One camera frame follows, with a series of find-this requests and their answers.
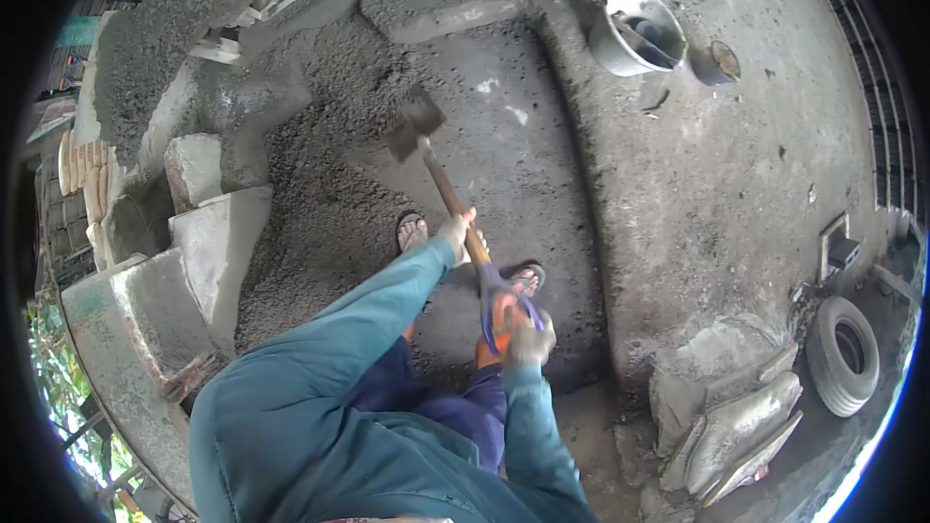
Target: foot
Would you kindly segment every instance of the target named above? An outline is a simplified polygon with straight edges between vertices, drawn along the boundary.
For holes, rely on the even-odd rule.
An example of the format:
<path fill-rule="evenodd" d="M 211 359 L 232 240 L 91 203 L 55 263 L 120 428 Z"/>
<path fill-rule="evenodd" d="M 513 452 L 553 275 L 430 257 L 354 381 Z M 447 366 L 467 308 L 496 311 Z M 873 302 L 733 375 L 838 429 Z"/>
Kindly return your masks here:
<path fill-rule="evenodd" d="M 423 217 L 417 214 L 406 215 L 397 226 L 397 245 L 401 252 L 407 252 L 430 238 L 430 229 Z"/>
<path fill-rule="evenodd" d="M 541 272 L 542 267 L 537 264 L 525 266 L 513 274 L 511 277 L 511 285 L 513 285 L 513 288 L 518 294 L 532 297 L 536 294 L 536 291 L 540 288 L 542 283 Z"/>
<path fill-rule="evenodd" d="M 518 294 L 532 297 L 542 286 L 543 280 L 545 280 L 545 272 L 542 267 L 538 264 L 532 264 L 514 273 L 511 277 L 511 285 Z M 500 357 L 491 353 L 491 348 L 482 335 L 474 348 L 474 365 L 481 369 L 498 363 L 500 363 Z"/>

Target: hand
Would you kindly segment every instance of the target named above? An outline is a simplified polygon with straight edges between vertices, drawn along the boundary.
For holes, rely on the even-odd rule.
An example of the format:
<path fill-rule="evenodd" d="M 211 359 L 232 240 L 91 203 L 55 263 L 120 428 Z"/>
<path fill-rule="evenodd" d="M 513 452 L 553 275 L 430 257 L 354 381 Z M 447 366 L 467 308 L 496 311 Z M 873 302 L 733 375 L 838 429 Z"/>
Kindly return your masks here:
<path fill-rule="evenodd" d="M 545 309 L 540 309 L 540 317 L 543 330 L 537 331 L 533 320 L 520 306 L 504 310 L 504 325 L 511 335 L 504 354 L 505 366 L 544 366 L 549 361 L 549 353 L 555 347 L 555 330 L 552 317 Z"/>
<path fill-rule="evenodd" d="M 443 225 L 439 227 L 439 230 L 436 231 L 436 236 L 445 238 L 449 246 L 452 247 L 454 260 L 452 268 L 471 262 L 471 255 L 469 255 L 468 250 L 465 250 L 465 231 L 468 230 L 468 227 L 471 227 L 475 215 L 477 215 L 477 213 L 472 206 L 464 215 L 456 215 L 445 221 Z M 484 240 L 483 233 L 480 230 L 476 232 L 478 233 L 478 238 L 481 238 L 481 242 L 486 250 L 487 241 Z"/>

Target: flip-flop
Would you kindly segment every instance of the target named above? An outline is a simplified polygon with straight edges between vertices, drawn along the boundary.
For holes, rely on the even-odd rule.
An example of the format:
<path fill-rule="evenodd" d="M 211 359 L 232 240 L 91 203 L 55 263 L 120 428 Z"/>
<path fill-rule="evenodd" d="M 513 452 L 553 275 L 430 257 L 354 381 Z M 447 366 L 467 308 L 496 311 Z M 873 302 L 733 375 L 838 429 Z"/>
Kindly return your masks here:
<path fill-rule="evenodd" d="M 417 213 L 407 213 L 406 215 L 403 215 L 403 216 L 401 217 L 400 222 L 397 223 L 397 229 L 394 231 L 394 236 L 396 237 L 397 235 L 400 234 L 401 228 L 403 227 L 403 225 L 406 225 L 407 223 L 415 223 L 416 221 L 424 221 L 424 222 L 426 222 L 426 219 L 423 218 L 422 216 L 420 216 L 420 215 L 417 214 Z M 417 230 L 414 231 L 409 237 L 407 237 L 407 241 L 406 241 L 406 243 L 404 244 L 404 246 L 403 246 L 403 247 L 400 247 L 401 252 L 404 252 L 404 251 L 406 251 L 408 248 L 410 248 L 410 242 L 411 242 L 411 240 L 413 240 L 413 238 L 414 238 L 415 236 L 420 235 L 420 234 L 421 234 L 421 233 L 419 232 L 419 229 L 417 229 Z M 429 240 L 429 233 L 427 233 L 427 238 L 426 238 L 425 240 Z"/>
<path fill-rule="evenodd" d="M 511 285 L 518 287 L 517 291 L 519 294 L 523 294 L 529 291 L 529 285 L 532 282 L 532 278 L 514 278 L 518 273 L 521 273 L 525 269 L 530 269 L 536 274 L 538 279 L 538 284 L 536 285 L 536 292 L 540 292 L 542 289 L 542 284 L 546 282 L 546 270 L 542 268 L 542 265 L 536 261 L 527 261 L 519 265 L 516 271 L 513 273 L 513 276 L 509 279 Z"/>

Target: wooden shovel handle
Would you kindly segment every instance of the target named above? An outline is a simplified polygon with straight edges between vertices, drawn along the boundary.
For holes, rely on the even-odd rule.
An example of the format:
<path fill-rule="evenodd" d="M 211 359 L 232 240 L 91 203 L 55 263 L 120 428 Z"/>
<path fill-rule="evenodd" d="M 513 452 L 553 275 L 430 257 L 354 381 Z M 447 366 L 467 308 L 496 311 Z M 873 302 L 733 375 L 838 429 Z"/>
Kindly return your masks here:
<path fill-rule="evenodd" d="M 452 183 L 449 182 L 446 176 L 446 171 L 432 150 L 424 152 L 423 161 L 426 162 L 426 167 L 430 171 L 433 181 L 436 182 L 439 196 L 443 198 L 449 215 L 464 215 L 468 208 L 459 200 L 459 195 L 456 194 L 455 188 L 452 187 Z M 465 250 L 468 250 L 469 255 L 471 255 L 471 263 L 475 269 L 478 269 L 482 264 L 491 262 L 491 257 L 488 256 L 487 250 L 484 248 L 481 238 L 478 237 L 473 224 L 465 231 Z"/>

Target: sandal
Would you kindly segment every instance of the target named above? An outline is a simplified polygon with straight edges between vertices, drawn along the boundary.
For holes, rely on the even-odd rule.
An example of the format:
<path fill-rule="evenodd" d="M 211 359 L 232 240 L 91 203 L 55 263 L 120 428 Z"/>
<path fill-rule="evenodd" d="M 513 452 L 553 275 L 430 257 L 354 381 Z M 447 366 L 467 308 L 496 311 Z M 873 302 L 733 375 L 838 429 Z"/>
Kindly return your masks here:
<path fill-rule="evenodd" d="M 539 292 L 540 289 L 542 289 L 542 284 L 546 282 L 546 270 L 542 268 L 541 264 L 536 261 L 525 262 L 517 267 L 516 272 L 510 278 L 511 285 L 516 288 L 518 294 L 520 295 L 529 291 L 530 284 L 533 282 L 532 277 L 517 277 L 519 273 L 523 273 L 527 269 L 533 271 L 533 274 L 536 276 L 536 292 Z"/>
<path fill-rule="evenodd" d="M 404 225 L 408 223 L 416 223 L 418 221 L 426 222 L 426 219 L 417 213 L 407 213 L 406 215 L 403 215 L 401 217 L 400 222 L 397 223 L 397 229 L 396 229 L 395 236 L 400 236 L 401 228 L 403 228 Z M 413 247 L 420 245 L 429 239 L 430 239 L 429 232 L 423 233 L 422 231 L 419 230 L 419 227 L 418 227 L 412 233 L 410 233 L 410 236 L 407 237 L 407 240 L 403 244 L 403 247 L 400 247 L 401 252 L 406 252 L 408 249 L 412 249 Z"/>

